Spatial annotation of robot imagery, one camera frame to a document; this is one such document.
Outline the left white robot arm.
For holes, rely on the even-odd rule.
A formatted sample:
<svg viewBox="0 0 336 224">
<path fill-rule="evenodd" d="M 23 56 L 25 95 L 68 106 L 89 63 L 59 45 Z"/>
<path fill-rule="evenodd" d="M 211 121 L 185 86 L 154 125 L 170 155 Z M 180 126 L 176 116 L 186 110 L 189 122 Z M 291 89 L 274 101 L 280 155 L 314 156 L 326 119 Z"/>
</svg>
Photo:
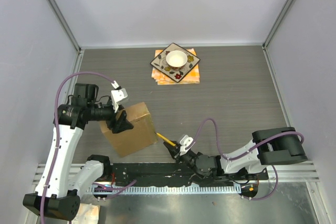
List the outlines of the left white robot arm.
<svg viewBox="0 0 336 224">
<path fill-rule="evenodd" d="M 96 181 L 107 181 L 112 174 L 110 159 L 103 155 L 90 155 L 84 167 L 69 178 L 71 163 L 85 126 L 90 121 L 102 121 L 112 133 L 133 129 L 127 120 L 122 102 L 127 91 L 113 83 L 107 104 L 97 100 L 98 86 L 78 83 L 68 101 L 57 108 L 53 141 L 42 177 L 33 193 L 26 194 L 23 206 L 41 218 L 72 221 L 80 199 Z"/>
</svg>

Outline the yellow utility knife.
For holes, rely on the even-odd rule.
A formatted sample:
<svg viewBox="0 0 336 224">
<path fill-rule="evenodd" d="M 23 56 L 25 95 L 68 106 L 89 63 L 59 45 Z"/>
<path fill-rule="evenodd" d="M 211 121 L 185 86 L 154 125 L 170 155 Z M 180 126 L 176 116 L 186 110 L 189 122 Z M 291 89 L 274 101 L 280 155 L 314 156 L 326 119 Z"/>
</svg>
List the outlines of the yellow utility knife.
<svg viewBox="0 0 336 224">
<path fill-rule="evenodd" d="M 160 139 L 162 139 L 162 140 L 164 141 L 164 143 L 166 143 L 166 144 L 168 144 L 168 145 L 170 145 L 170 146 L 172 146 L 172 147 L 177 147 L 177 144 L 176 144 L 176 143 L 172 142 L 171 140 L 169 140 L 168 138 L 166 138 L 166 137 L 163 136 L 162 134 L 160 134 L 160 133 L 156 133 L 156 135 L 157 135 Z"/>
</svg>

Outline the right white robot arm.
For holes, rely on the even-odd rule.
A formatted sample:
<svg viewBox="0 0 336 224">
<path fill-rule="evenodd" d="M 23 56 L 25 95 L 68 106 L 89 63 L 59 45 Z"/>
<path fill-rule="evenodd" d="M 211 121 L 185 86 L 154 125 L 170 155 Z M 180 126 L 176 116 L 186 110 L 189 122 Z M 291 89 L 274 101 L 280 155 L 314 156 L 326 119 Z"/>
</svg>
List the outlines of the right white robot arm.
<svg viewBox="0 0 336 224">
<path fill-rule="evenodd" d="M 259 130 L 243 147 L 217 156 L 195 153 L 193 138 L 184 135 L 179 142 L 164 141 L 163 145 L 175 160 L 192 170 L 200 181 L 214 182 L 239 178 L 249 180 L 268 166 L 299 164 L 308 160 L 303 149 L 304 137 L 293 127 Z"/>
</svg>

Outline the brown cardboard express box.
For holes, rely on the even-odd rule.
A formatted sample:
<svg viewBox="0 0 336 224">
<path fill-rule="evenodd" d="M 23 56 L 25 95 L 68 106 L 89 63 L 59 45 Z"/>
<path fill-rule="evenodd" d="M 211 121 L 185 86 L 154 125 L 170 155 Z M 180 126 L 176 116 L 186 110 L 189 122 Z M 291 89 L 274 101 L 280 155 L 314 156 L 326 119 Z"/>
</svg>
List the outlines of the brown cardboard express box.
<svg viewBox="0 0 336 224">
<path fill-rule="evenodd" d="M 126 157 L 157 143 L 155 127 L 148 107 L 144 102 L 124 109 L 126 119 L 133 128 L 114 134 L 105 121 L 100 121 L 100 130 L 120 157 Z"/>
</svg>

